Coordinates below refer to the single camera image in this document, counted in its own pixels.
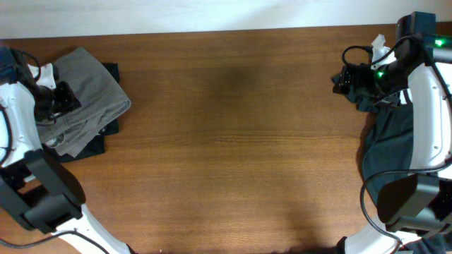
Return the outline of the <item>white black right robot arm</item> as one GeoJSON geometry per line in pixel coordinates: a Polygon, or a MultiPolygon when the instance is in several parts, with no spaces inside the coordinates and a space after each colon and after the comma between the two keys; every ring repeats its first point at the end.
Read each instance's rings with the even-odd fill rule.
{"type": "Polygon", "coordinates": [[[445,253],[451,249],[451,38],[436,16],[415,11],[379,35],[367,63],[345,62],[333,91],[374,123],[359,154],[377,215],[342,238],[337,253],[445,253]]]}

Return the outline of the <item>dark teal printed t-shirt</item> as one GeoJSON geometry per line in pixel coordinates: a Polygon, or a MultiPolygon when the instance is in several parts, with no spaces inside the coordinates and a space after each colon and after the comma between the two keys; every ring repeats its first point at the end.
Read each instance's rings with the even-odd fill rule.
{"type": "MultiPolygon", "coordinates": [[[[381,171],[407,169],[410,166],[413,151],[413,109],[409,89],[396,92],[398,107],[376,107],[374,98],[364,92],[358,92],[339,85],[340,74],[333,76],[333,92],[342,94],[357,106],[358,111],[371,113],[371,122],[363,131],[362,143],[357,153],[359,170],[364,180],[381,171]]],[[[383,185],[404,177],[386,175],[373,180],[369,185],[372,201],[378,199],[383,185]]],[[[405,244],[405,250],[413,253],[451,252],[451,233],[437,234],[405,244]]]]}

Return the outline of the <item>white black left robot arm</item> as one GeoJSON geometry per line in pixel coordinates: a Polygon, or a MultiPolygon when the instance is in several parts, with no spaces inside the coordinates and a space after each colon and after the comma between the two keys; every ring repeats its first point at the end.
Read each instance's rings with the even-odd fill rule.
{"type": "Polygon", "coordinates": [[[81,103],[56,67],[32,67],[29,59],[34,56],[1,48],[1,208],[45,238],[1,244],[26,249],[60,238],[79,253],[132,253],[92,215],[78,179],[43,149],[37,127],[56,123],[81,103]]]}

